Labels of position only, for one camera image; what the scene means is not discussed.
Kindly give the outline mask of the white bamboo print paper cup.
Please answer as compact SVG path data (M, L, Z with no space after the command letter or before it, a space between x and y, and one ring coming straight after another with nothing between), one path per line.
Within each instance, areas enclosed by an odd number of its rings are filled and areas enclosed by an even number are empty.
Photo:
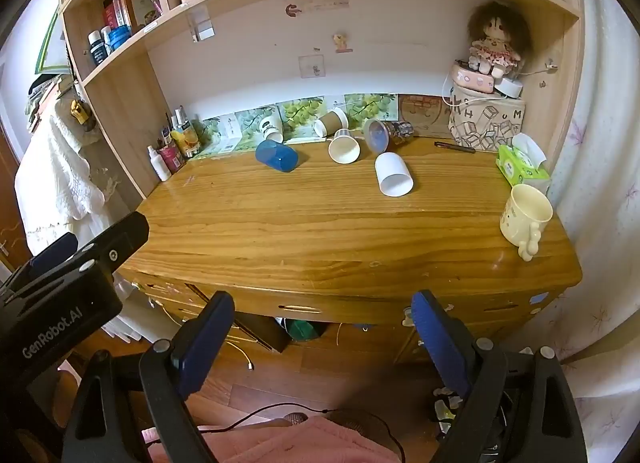
M265 140L272 140L278 144L284 142L283 124L280 116L277 116L277 114L265 116L260 121L259 129Z

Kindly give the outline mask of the blue plastic cup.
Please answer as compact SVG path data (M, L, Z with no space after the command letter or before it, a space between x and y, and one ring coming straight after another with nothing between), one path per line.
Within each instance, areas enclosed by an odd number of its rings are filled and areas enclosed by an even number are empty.
M283 173L292 172L298 164L298 154L293 148L271 139L265 139L258 145L255 158L258 162Z

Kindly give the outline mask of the brown sleeve paper cup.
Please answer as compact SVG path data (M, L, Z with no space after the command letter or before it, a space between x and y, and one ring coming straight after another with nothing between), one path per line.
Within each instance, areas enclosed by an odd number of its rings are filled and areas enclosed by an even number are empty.
M346 113L338 107L331 109L324 116L314 121L312 129L320 138L328 138L333 136L342 128L349 127L348 117Z

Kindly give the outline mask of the clear plastic cup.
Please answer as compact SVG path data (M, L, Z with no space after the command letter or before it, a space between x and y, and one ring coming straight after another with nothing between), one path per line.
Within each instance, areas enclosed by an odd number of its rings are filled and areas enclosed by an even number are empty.
M370 151L381 154L412 139L414 129L405 121L368 119L363 124L362 132Z

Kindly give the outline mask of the grey checked paper cup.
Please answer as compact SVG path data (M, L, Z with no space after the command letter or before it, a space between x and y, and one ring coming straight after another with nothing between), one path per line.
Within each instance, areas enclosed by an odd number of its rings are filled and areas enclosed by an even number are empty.
M335 163L350 164L359 159L360 145L348 128L341 128L331 138L328 152Z

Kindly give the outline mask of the white spray bottle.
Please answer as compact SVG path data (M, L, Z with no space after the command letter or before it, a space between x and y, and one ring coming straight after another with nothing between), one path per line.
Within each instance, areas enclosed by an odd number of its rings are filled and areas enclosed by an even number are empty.
M149 146L146 150L148 150L149 160L155 174L161 182L167 182L171 177L171 171L166 165L163 157L152 146Z

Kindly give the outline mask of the pink sleeve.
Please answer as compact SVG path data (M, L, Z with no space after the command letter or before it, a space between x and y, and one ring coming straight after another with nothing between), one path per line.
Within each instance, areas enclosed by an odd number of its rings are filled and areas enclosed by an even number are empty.
M202 434L221 462L397 462L399 457L358 431L325 417L285 419Z

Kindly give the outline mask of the cream ceramic mug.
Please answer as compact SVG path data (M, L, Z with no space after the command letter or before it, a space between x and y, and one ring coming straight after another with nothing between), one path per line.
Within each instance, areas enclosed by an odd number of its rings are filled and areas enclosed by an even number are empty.
M525 184L512 187L500 218L500 231L506 241L518 248L523 261L531 261L539 251L539 242L553 208L537 188Z

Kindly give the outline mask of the blue jar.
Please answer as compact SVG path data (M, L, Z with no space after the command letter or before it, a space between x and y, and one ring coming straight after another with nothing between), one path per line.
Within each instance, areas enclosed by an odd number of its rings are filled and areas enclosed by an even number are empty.
M110 34L108 34L108 45L114 52L116 49L122 46L122 44L124 44L128 40L128 38L130 38L130 36L130 27L126 26L126 24L124 24L123 26L119 26L111 30Z

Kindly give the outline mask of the white curtain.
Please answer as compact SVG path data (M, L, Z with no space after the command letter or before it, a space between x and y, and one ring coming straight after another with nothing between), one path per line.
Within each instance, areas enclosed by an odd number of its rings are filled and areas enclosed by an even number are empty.
M576 401L588 459L638 461L639 35L616 0L584 0L585 58L549 196L582 281L503 343L547 345Z

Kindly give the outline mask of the black pen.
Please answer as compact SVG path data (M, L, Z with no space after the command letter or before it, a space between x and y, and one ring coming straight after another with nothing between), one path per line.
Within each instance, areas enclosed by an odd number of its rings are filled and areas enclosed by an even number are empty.
M474 148L465 147L457 144L450 144L449 142L434 142L434 146L440 149L447 149L452 151L464 152L464 153L475 153L476 150Z

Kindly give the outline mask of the letter print fabric bag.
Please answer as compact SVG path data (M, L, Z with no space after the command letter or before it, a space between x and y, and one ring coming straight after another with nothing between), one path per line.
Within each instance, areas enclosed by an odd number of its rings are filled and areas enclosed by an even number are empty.
M483 94L454 85L450 90L448 128L454 140L476 151L497 152L521 133L523 100Z

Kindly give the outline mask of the white tape roll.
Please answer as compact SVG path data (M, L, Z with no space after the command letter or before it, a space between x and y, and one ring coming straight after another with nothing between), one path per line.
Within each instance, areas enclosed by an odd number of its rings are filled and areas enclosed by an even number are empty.
M512 99L520 98L523 91L523 83L520 80L506 78L505 76L495 80L494 87L498 93Z

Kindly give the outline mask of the pink box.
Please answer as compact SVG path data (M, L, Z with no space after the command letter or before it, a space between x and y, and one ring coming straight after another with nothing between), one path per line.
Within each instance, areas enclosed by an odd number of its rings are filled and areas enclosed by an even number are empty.
M450 78L457 86L477 93L491 94L495 90L495 79L491 75L472 70L464 61L457 60L452 65Z

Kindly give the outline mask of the brown haired rag doll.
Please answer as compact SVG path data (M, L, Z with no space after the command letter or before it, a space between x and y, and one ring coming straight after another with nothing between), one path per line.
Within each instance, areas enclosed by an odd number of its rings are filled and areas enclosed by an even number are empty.
M496 81L517 74L533 50L532 34L525 18L498 2L477 6L466 30L471 41L470 69Z

